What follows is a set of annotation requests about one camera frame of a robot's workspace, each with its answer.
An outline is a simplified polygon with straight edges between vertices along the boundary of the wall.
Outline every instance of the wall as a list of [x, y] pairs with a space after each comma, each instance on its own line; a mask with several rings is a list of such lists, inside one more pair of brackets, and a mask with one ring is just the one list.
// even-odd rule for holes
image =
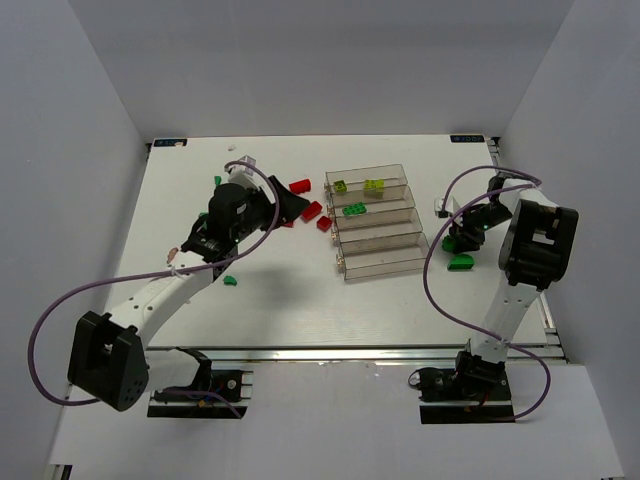
[[638, 25], [638, 2], [578, 0], [502, 139], [506, 163], [580, 212], [569, 270], [549, 301], [630, 479], [640, 479]]
[[[65, 0], [0, 4], [0, 471], [42, 478], [60, 408], [26, 366], [37, 317], [72, 287], [113, 272], [144, 168], [144, 144]], [[63, 305], [37, 363], [65, 392], [74, 323], [104, 292]]]
[[573, 0], [71, 0], [154, 136], [499, 135]]

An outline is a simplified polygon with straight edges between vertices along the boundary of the purple cable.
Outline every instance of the purple cable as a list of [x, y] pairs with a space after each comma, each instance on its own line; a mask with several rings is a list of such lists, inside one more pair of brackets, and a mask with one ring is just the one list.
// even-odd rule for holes
[[236, 408], [233, 405], [231, 405], [231, 402], [229, 402], [229, 400], [224, 398], [222, 395], [218, 395], [215, 392], [205, 392], [204, 390], [174, 390], [174, 389], [168, 388], [166, 390], [163, 390], [162, 393], [169, 393], [171, 395], [189, 395], [189, 396], [193, 396], [193, 395], [205, 396], [206, 395], [207, 397], [213, 397], [219, 402], [224, 403], [227, 406], [227, 408], [231, 410], [231, 412], [236, 417], [242, 418], [242, 415], [240, 415], [240, 412], [238, 412], [238, 410], [236, 410]]
[[536, 187], [539, 187], [540, 185], [542, 185], [542, 180], [534, 177], [533, 175], [529, 175], [526, 172], [521, 172], [520, 170], [515, 170], [513, 168], [506, 168], [506, 167], [497, 167], [495, 165], [478, 165], [477, 167], [473, 167], [473, 168], [470, 168], [469, 170], [465, 170], [464, 172], [462, 172], [460, 175], [458, 175], [456, 178], [453, 179], [453, 181], [449, 185], [449, 188], [447, 188], [447, 191], [445, 192], [444, 197], [442, 197], [442, 209], [444, 210], [446, 208], [447, 200], [449, 200], [449, 195], [451, 195], [451, 190], [453, 190], [453, 186], [456, 183], [458, 183], [458, 180], [460, 180], [462, 177], [472, 172], [475, 172], [476, 170], [487, 170], [489, 168], [492, 170], [499, 170], [501, 172], [513, 173], [515, 175], [518, 175], [519, 177], [522, 177], [523, 180], [529, 180]]
[[433, 243], [431, 244], [431, 246], [429, 247], [429, 252], [427, 253], [427, 258], [424, 261], [424, 270], [422, 272], [422, 281], [424, 284], [424, 291], [427, 294], [427, 298], [429, 299], [429, 301], [431, 302], [431, 305], [433, 305], [433, 307], [440, 312], [440, 314], [442, 314], [443, 316], [447, 317], [449, 320], [457, 323], [458, 325], [462, 325], [463, 327], [467, 327], [470, 328], [471, 330], [475, 330], [476, 332], [480, 332], [480, 333], [484, 333], [485, 335], [488, 335], [492, 338], [495, 338], [496, 340], [503, 342], [507, 347], [512, 348], [520, 353], [524, 353], [525, 355], [531, 357], [532, 359], [534, 359], [536, 362], [538, 362], [542, 368], [544, 369], [544, 373], [547, 376], [547, 381], [546, 381], [546, 385], [544, 387], [544, 390], [542, 392], [542, 395], [540, 395], [540, 398], [538, 398], [538, 400], [531, 406], [529, 407], [527, 410], [525, 410], [522, 413], [518, 413], [517, 415], [514, 415], [513, 417], [507, 417], [507, 418], [501, 418], [499, 420], [506, 420], [506, 421], [512, 421], [512, 420], [517, 420], [519, 418], [525, 417], [527, 415], [529, 415], [531, 412], [533, 412], [534, 410], [536, 410], [541, 404], [542, 402], [544, 402], [544, 399], [547, 397], [547, 394], [549, 393], [549, 389], [551, 388], [551, 371], [549, 370], [549, 367], [547, 366], [547, 364], [544, 362], [544, 360], [542, 358], [540, 358], [538, 355], [536, 355], [533, 352], [530, 352], [528, 350], [525, 350], [522, 347], [519, 347], [517, 345], [512, 344], [511, 342], [507, 342], [505, 341], [503, 338], [500, 337], [500, 335], [493, 333], [489, 330], [486, 330], [482, 327], [478, 327], [476, 325], [473, 325], [471, 323], [467, 323], [463, 320], [460, 320], [459, 318], [454, 317], [453, 315], [451, 315], [450, 313], [446, 312], [440, 305], [438, 305], [435, 301], [435, 299], [433, 298], [433, 295], [431, 295], [431, 291], [429, 290], [429, 283], [427, 280], [427, 271], [429, 269], [429, 262], [431, 261], [431, 257], [433, 257], [433, 252], [435, 251], [437, 245], [440, 243], [440, 239], [442, 238], [442, 235], [444, 235], [444, 233], [446, 232], [447, 228], [453, 223], [453, 221], [459, 217], [460, 215], [462, 215], [468, 208], [472, 207], [473, 205], [475, 205], [476, 203], [478, 203], [480, 200], [484, 199], [484, 198], [488, 198], [491, 197], [493, 195], [499, 195], [501, 193], [504, 192], [510, 192], [513, 190], [525, 190], [528, 188], [534, 188], [534, 186], [537, 185], [517, 185], [515, 187], [508, 187], [508, 188], [500, 188], [498, 190], [492, 190], [490, 192], [487, 192], [483, 195], [480, 195], [479, 197], [474, 198], [473, 200], [471, 200], [469, 203], [467, 203], [464, 207], [460, 208], [457, 212], [455, 212], [450, 218], [447, 219], [447, 221], [444, 223], [444, 225], [442, 225], [442, 228], [440, 228], [440, 231], [436, 234]]
[[[186, 273], [199, 272], [200, 270], [210, 270], [212, 268], [217, 268], [222, 265], [227, 265], [231, 262], [235, 262], [236, 260], [240, 260], [241, 258], [244, 258], [250, 253], [252, 253], [260, 245], [262, 245], [262, 243], [267, 239], [269, 235], [271, 235], [271, 232], [273, 232], [273, 230], [275, 229], [276, 224], [278, 223], [278, 219], [280, 218], [280, 200], [278, 199], [278, 191], [276, 190], [276, 187], [273, 185], [273, 183], [271, 183], [271, 181], [267, 178], [267, 176], [264, 173], [262, 173], [262, 171], [260, 171], [258, 168], [254, 167], [250, 163], [236, 160], [236, 161], [227, 163], [224, 166], [225, 170], [227, 170], [227, 168], [231, 165], [241, 165], [246, 168], [249, 168], [254, 172], [256, 172], [260, 177], [262, 177], [262, 179], [267, 183], [267, 186], [269, 187], [269, 189], [271, 190], [275, 198], [275, 211], [273, 214], [273, 220], [271, 220], [271, 224], [269, 225], [269, 228], [267, 228], [266, 232], [264, 232], [264, 235], [262, 235], [262, 237], [260, 237], [260, 239], [256, 243], [254, 243], [250, 248], [248, 248], [246, 251], [242, 253], [239, 253], [234, 257], [220, 260], [219, 262], [215, 262], [215, 263], [209, 263], [207, 265], [200, 265], [198, 267], [176, 269], [175, 270], [176, 273], [186, 274]], [[92, 398], [89, 400], [65, 400], [63, 398], [58, 398], [45, 388], [45, 386], [42, 384], [42, 381], [40, 380], [40, 377], [38, 376], [38, 372], [36, 371], [35, 346], [36, 346], [36, 339], [38, 338], [38, 333], [40, 332], [40, 329], [42, 328], [42, 325], [44, 324], [45, 320], [49, 317], [49, 315], [51, 315], [51, 312], [53, 312], [62, 302], [64, 302], [65, 300], [68, 300], [74, 295], [77, 295], [78, 293], [84, 292], [85, 290], [89, 290], [91, 288], [102, 287], [104, 285], [115, 285], [116, 283], [131, 282], [134, 280], [145, 280], [149, 278], [164, 278], [164, 277], [170, 277], [171, 275], [174, 275], [174, 271], [163, 270], [160, 272], [140, 273], [138, 275], [127, 275], [124, 277], [114, 277], [114, 278], [108, 278], [105, 280], [97, 280], [95, 282], [87, 283], [85, 285], [76, 287], [73, 290], [70, 290], [69, 292], [65, 293], [60, 298], [58, 298], [51, 305], [49, 305], [47, 309], [44, 312], [42, 312], [42, 315], [40, 315], [40, 318], [38, 319], [35, 326], [33, 327], [33, 330], [31, 331], [31, 336], [29, 337], [29, 346], [27, 348], [27, 364], [29, 366], [29, 375], [31, 376], [31, 380], [33, 381], [33, 384], [38, 389], [38, 392], [40, 392], [40, 394], [50, 402], [55, 403], [56, 405], [61, 405], [63, 407], [78, 407], [80, 405], [90, 405], [92, 403], [97, 403], [100, 401], [97, 398]]]

